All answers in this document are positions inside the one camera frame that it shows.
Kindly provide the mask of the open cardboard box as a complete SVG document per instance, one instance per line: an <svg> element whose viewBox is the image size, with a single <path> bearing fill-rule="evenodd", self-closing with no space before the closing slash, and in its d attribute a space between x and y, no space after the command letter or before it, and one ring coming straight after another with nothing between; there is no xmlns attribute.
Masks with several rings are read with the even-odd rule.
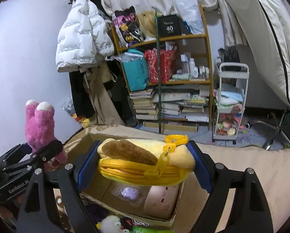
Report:
<svg viewBox="0 0 290 233"><path fill-rule="evenodd" d="M183 184L176 186L136 186L103 177L96 166L94 174L80 195L117 215L129 217L142 225L171 228L177 213Z"/></svg>

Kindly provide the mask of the black box number 40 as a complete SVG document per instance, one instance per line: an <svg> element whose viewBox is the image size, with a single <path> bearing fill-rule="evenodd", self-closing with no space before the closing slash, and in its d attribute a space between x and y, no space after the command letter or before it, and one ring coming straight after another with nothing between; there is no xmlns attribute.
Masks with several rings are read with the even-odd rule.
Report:
<svg viewBox="0 0 290 233"><path fill-rule="evenodd" d="M160 37L181 35L179 18L177 15L158 17L158 28Z"/></svg>

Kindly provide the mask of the wooden bookshelf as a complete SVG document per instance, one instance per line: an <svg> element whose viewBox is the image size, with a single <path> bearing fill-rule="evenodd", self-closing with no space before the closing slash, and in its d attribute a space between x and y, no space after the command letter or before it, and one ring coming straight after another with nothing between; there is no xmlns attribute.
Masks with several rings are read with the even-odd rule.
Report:
<svg viewBox="0 0 290 233"><path fill-rule="evenodd" d="M210 123L213 100L208 30L201 7L201 29L178 15L134 7L114 12L112 34L135 119Z"/></svg>

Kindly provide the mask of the clear plastic bag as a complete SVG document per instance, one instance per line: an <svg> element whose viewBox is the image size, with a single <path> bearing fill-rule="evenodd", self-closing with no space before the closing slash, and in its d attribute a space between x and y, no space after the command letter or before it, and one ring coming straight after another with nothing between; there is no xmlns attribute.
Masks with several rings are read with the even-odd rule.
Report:
<svg viewBox="0 0 290 233"><path fill-rule="evenodd" d="M204 26L198 0L174 0L180 17L194 35L204 34Z"/></svg>

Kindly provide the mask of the yellow plush zipper pouch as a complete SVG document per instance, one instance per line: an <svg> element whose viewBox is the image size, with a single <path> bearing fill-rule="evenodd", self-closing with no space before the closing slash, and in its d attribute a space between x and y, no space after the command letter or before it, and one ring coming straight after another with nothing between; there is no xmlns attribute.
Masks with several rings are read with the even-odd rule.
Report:
<svg viewBox="0 0 290 233"><path fill-rule="evenodd" d="M196 161L186 135L164 141L108 138L97 148L98 170L110 180L140 186L175 186L193 172Z"/></svg>

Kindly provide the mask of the white puffer jacket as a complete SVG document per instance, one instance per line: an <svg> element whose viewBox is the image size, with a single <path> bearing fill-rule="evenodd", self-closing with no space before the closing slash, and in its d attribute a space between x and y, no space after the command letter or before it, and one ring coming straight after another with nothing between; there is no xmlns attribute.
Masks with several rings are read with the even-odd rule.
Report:
<svg viewBox="0 0 290 233"><path fill-rule="evenodd" d="M59 73L85 72L114 54L107 23L91 0L71 0L71 10L57 37Z"/></svg>

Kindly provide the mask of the pink marshmallow plush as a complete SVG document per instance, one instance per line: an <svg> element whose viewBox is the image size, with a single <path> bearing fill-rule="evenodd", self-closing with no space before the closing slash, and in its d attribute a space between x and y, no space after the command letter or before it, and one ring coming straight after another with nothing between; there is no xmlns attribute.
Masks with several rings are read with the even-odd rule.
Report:
<svg viewBox="0 0 290 233"><path fill-rule="evenodd" d="M151 217L169 219L177 203L180 185L152 186L144 203L144 212Z"/></svg>

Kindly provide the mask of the small purple plush toy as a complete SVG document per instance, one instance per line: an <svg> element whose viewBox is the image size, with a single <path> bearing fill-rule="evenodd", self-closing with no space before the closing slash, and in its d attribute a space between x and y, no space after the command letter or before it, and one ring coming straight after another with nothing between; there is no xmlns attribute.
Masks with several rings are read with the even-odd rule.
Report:
<svg viewBox="0 0 290 233"><path fill-rule="evenodd" d="M133 187L125 187L121 191L121 195L125 200L136 201L140 198L140 191Z"/></svg>

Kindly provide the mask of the beige hanging coat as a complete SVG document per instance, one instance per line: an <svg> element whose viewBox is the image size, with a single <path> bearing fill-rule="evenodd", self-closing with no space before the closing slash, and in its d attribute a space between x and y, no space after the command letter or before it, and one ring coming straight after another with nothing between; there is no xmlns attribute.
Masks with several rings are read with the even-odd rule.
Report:
<svg viewBox="0 0 290 233"><path fill-rule="evenodd" d="M111 97L104 87L99 67L93 67L85 72L83 85L88 93L89 101L95 110L91 118L93 124L124 125Z"/></svg>

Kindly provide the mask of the pink plush bear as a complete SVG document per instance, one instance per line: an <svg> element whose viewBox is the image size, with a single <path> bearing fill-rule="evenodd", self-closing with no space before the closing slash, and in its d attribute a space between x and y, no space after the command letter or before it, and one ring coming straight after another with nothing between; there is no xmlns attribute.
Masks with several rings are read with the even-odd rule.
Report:
<svg viewBox="0 0 290 233"><path fill-rule="evenodd" d="M56 140L54 135L54 107L48 102L38 103L30 99L25 104L25 137L32 154Z"/></svg>

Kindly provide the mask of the stack of books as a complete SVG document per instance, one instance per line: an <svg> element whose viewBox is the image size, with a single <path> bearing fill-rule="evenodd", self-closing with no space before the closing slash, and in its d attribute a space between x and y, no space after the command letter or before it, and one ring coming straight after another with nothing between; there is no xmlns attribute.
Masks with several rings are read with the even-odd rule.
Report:
<svg viewBox="0 0 290 233"><path fill-rule="evenodd" d="M165 120L209 121L209 85L163 85L161 93L158 87L148 87L146 90L131 92L129 98L138 120L157 121L161 114Z"/></svg>

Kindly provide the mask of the teal gift bag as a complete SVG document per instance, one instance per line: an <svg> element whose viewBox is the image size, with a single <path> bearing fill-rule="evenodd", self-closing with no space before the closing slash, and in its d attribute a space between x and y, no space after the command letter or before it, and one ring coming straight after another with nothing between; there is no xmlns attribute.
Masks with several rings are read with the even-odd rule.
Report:
<svg viewBox="0 0 290 233"><path fill-rule="evenodd" d="M149 82L149 72L144 53L130 49L121 54L121 59L130 91L146 89Z"/></svg>

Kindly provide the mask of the blonde wig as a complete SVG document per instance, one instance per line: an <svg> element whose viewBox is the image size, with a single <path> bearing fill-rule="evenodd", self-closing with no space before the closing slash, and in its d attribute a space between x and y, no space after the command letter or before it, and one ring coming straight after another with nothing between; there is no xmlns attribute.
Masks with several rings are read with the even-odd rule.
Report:
<svg viewBox="0 0 290 233"><path fill-rule="evenodd" d="M145 41L156 39L155 12L146 10L138 14L138 23Z"/></svg>

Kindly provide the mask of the green tissue pack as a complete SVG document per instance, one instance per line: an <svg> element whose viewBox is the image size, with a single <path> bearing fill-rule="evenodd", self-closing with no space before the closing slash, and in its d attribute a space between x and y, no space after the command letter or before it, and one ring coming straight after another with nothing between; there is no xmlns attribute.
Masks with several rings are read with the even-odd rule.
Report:
<svg viewBox="0 0 290 233"><path fill-rule="evenodd" d="M170 232L170 231L169 230L149 229L149 228L134 226L131 232L132 233L166 233L166 232Z"/></svg>

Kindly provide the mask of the white-haired plush doll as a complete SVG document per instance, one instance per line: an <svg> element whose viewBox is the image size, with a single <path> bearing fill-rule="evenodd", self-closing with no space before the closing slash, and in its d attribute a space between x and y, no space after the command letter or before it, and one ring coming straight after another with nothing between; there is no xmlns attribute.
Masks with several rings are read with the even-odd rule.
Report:
<svg viewBox="0 0 290 233"><path fill-rule="evenodd" d="M109 214L107 209L95 203L90 203L85 207L95 223L100 223Z"/></svg>

